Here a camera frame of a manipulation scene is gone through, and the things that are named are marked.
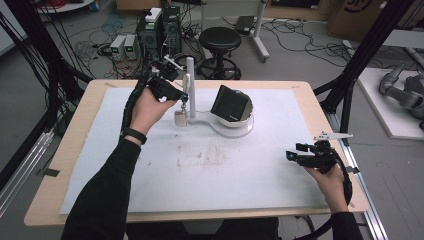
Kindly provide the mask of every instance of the person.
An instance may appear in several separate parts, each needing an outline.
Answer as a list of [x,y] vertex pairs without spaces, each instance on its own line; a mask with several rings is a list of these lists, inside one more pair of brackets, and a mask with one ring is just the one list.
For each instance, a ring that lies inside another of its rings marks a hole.
[[[175,103],[157,101],[146,87],[133,109],[130,128],[147,136],[150,128]],[[142,138],[133,135],[119,141],[105,164],[81,190],[66,220],[62,239],[123,239],[126,231],[129,239],[140,234],[144,234],[143,239],[190,239],[181,222],[126,224],[131,178],[143,144]],[[306,171],[317,181],[329,205],[333,238],[362,239],[344,200],[341,170],[335,166],[326,174],[311,168]],[[277,227],[278,218],[225,220],[214,239],[273,240],[278,239]],[[256,238],[252,234],[262,235]]]

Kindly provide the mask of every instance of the hand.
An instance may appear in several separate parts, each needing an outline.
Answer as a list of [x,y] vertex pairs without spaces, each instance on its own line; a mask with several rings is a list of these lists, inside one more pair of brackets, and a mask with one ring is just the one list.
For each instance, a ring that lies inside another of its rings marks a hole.
[[[177,101],[172,100],[159,102],[153,96],[152,91],[146,87],[134,106],[130,128],[147,136],[150,128],[159,121],[165,112],[170,107],[174,106],[176,102]],[[125,138],[139,145],[141,144],[140,141],[134,141],[137,139],[131,136],[126,136]]]
[[343,172],[337,164],[325,174],[320,173],[314,168],[305,167],[305,170],[317,181],[331,213],[349,211],[343,190]]

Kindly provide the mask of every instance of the watch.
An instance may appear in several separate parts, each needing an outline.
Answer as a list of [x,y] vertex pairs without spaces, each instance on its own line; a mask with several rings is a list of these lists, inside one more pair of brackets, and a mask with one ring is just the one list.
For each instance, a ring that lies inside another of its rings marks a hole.
[[124,131],[122,131],[122,133],[121,133],[121,136],[122,137],[131,136],[133,138],[136,138],[136,139],[140,140],[141,145],[144,145],[146,143],[146,141],[147,141],[146,135],[144,135],[143,133],[141,133],[141,132],[139,132],[137,130],[134,130],[132,128],[126,128],[126,129],[124,129]]

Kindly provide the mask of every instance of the black sleeve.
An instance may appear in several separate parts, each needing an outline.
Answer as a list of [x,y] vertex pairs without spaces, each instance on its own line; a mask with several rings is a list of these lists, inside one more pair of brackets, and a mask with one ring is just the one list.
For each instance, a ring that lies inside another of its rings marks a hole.
[[334,240],[361,240],[355,216],[351,212],[339,212],[331,215],[331,226]]
[[123,139],[78,195],[62,239],[123,239],[140,147]]

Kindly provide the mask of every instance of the black stool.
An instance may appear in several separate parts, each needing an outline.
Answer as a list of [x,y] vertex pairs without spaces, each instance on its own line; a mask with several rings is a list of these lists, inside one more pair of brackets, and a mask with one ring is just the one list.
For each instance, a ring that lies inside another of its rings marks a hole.
[[241,37],[235,30],[226,27],[212,27],[202,31],[199,37],[200,45],[212,53],[212,58],[206,59],[197,68],[196,73],[205,79],[229,80],[241,78],[241,71],[224,55],[241,44]]

